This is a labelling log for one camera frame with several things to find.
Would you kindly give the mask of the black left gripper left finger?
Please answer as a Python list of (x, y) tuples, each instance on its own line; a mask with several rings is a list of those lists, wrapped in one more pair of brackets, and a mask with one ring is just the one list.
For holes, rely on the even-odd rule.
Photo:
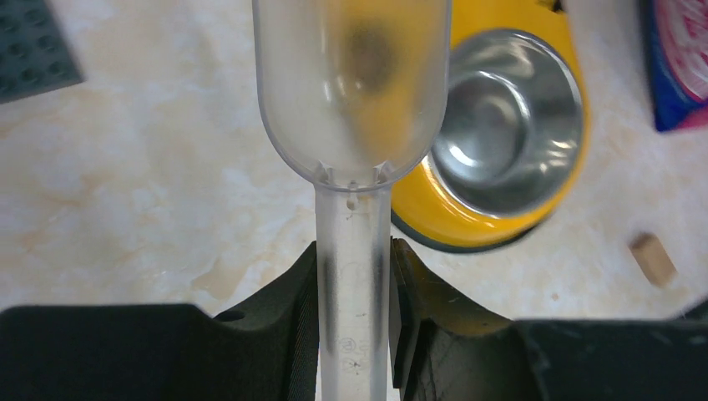
[(237, 305), (21, 306), (1, 314), (4, 400), (312, 400), (316, 248)]

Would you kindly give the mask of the pink blue pet food bag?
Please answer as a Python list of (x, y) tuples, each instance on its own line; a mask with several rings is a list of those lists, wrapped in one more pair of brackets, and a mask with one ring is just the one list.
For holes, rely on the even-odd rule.
[(640, 1), (640, 26), (655, 128), (707, 126), (707, 2)]

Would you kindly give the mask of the clear plastic scoop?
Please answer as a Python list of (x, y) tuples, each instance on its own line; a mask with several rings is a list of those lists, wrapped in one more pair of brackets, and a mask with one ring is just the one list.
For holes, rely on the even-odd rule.
[(281, 158), (315, 190), (321, 396), (387, 396), (394, 183), (448, 96), (449, 1), (255, 1), (257, 93)]

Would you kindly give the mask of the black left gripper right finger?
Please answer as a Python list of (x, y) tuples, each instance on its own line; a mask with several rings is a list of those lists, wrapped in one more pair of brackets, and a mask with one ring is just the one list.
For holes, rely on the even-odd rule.
[(392, 241), (392, 380), (403, 400), (704, 400), (707, 306), (666, 320), (511, 320)]

